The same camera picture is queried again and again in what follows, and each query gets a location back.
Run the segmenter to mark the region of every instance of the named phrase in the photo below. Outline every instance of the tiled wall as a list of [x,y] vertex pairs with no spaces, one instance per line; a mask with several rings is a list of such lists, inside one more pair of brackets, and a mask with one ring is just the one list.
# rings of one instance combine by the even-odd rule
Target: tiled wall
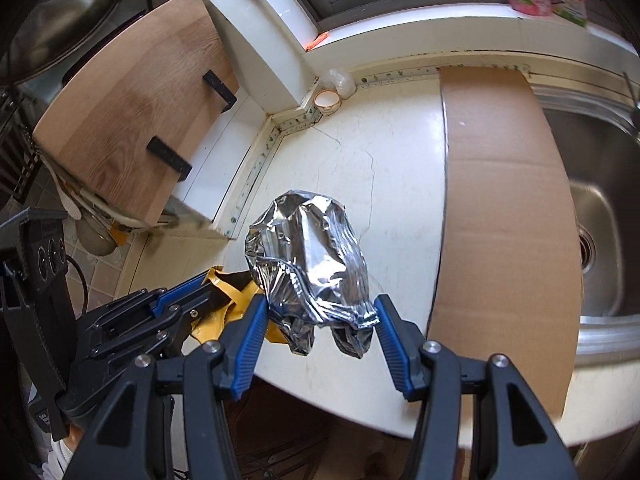
[[[9,200],[9,203],[0,210],[0,222],[6,221],[27,206],[64,210],[55,184],[44,166],[38,172],[24,206],[20,206],[14,200]],[[116,293],[122,267],[131,248],[132,237],[129,237],[124,246],[118,247],[108,256],[98,257],[89,254],[82,247],[76,235],[76,224],[73,219],[67,218],[64,221],[64,230],[66,253],[78,262],[89,287],[87,310],[108,303]],[[79,316],[82,310],[82,285],[76,269],[71,264],[69,264],[69,272],[66,275],[66,284],[76,316]]]

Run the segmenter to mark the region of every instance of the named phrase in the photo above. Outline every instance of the kitchen counter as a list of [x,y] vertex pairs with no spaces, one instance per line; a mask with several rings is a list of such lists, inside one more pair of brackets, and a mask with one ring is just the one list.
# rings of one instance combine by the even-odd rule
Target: kitchen counter
[[[371,297],[385,292],[400,315],[426,327],[440,257],[445,199],[444,120],[436,79],[361,89],[334,115],[282,139],[238,240],[152,236],[131,290],[173,286],[212,265],[246,268],[248,223],[288,189],[333,196],[347,209],[367,260]],[[316,330],[311,354],[265,342],[256,374],[343,418],[410,438],[419,404],[393,388],[377,338],[361,361]],[[640,363],[574,371],[558,430],[567,445],[640,420]],[[469,447],[471,428],[461,428]]]

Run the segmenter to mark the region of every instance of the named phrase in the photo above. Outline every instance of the cardboard sheet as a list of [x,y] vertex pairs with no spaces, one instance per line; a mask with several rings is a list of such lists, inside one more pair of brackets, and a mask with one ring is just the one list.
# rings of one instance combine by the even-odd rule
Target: cardboard sheet
[[582,303],[562,160],[520,72],[452,67],[440,78],[447,205],[429,336],[463,356],[507,355],[557,417],[574,368]]

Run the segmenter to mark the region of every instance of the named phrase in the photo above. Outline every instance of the dish rack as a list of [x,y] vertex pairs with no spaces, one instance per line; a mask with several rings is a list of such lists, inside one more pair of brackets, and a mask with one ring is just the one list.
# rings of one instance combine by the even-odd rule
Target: dish rack
[[24,99],[14,89],[0,90],[0,208],[11,198],[24,204],[40,168]]

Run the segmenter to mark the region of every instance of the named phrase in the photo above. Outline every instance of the aluminum foil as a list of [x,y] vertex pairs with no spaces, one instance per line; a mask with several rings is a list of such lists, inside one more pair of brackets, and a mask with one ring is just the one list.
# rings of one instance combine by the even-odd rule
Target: aluminum foil
[[316,325],[331,327],[345,354],[361,358],[369,349],[378,316],[339,202],[300,190],[280,195],[249,227],[244,254],[292,352],[309,354]]

